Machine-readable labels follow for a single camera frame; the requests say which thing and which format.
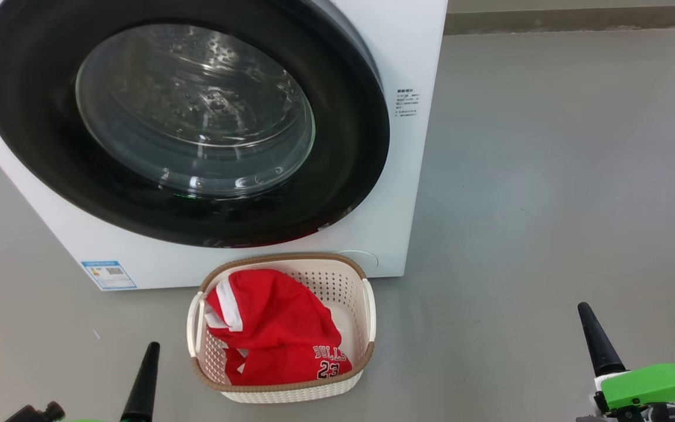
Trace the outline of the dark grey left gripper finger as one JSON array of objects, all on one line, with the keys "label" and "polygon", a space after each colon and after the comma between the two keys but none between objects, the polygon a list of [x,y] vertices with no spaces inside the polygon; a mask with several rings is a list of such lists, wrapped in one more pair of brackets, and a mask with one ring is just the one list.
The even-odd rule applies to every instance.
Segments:
[{"label": "dark grey left gripper finger", "polygon": [[153,420],[160,349],[158,342],[148,345],[121,414],[121,421]]}]

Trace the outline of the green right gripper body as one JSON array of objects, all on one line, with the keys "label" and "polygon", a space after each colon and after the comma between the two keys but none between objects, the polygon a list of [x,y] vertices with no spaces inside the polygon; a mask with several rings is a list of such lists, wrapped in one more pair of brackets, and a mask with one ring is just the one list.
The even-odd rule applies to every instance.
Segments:
[{"label": "green right gripper body", "polygon": [[578,421],[675,421],[675,363],[598,376],[595,387]]}]

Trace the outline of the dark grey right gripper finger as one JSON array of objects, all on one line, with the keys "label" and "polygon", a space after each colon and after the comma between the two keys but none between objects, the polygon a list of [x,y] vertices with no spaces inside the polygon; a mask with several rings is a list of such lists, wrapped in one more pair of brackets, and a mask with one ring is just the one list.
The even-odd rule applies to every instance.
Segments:
[{"label": "dark grey right gripper finger", "polygon": [[586,302],[578,304],[578,314],[595,376],[625,372],[626,366],[619,358],[590,305]]}]

